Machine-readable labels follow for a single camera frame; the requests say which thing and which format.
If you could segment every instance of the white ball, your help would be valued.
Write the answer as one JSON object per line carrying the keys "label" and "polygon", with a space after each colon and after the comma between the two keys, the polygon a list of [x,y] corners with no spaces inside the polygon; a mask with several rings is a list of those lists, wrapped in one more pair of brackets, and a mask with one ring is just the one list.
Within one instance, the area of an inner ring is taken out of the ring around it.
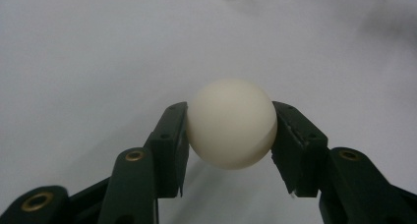
{"label": "white ball", "polygon": [[189,104],[187,136],[206,162],[240,169],[261,160],[276,136],[276,112],[254,84],[226,79],[203,88]]}

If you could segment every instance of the mounting hole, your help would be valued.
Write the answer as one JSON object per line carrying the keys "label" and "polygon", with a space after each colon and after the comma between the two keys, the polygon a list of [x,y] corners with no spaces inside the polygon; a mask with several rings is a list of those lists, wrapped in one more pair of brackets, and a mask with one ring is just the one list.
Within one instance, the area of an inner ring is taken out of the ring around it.
{"label": "mounting hole", "polygon": [[352,150],[342,150],[341,152],[339,152],[339,155],[342,158],[350,161],[358,161],[360,159],[359,155]]}
{"label": "mounting hole", "polygon": [[123,215],[117,218],[115,224],[133,224],[135,222],[135,218],[133,215]]}
{"label": "mounting hole", "polygon": [[22,204],[22,210],[26,212],[37,211],[52,201],[53,193],[41,192],[26,199]]}
{"label": "mounting hole", "polygon": [[142,159],[144,156],[145,154],[142,151],[135,150],[126,154],[125,158],[130,162],[134,162]]}

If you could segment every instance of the small white object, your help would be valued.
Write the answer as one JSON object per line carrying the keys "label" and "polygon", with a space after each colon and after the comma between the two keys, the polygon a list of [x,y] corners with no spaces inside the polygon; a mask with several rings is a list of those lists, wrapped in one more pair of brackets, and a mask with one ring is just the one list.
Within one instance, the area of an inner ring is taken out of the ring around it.
{"label": "small white object", "polygon": [[276,112],[254,84],[226,79],[203,88],[189,104],[187,136],[206,162],[241,169],[261,160],[276,136]]}

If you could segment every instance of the ping pong ball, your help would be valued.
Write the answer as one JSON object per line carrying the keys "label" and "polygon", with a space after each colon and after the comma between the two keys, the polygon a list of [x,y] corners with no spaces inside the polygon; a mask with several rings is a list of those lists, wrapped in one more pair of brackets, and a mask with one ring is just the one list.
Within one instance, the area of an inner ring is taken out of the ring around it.
{"label": "ping pong ball", "polygon": [[276,130],[271,100],[243,80],[209,84],[187,110],[191,147],[205,162],[223,169],[241,169],[261,160],[272,147]]}

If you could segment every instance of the white background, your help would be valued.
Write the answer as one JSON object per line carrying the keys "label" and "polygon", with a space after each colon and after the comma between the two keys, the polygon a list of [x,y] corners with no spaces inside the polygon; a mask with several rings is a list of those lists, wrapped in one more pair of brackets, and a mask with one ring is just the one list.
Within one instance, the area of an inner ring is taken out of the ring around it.
{"label": "white background", "polygon": [[[417,193],[417,0],[0,0],[0,211],[109,176],[166,107],[230,77]],[[160,223],[323,223],[318,202],[270,154],[223,171],[191,152]]]}

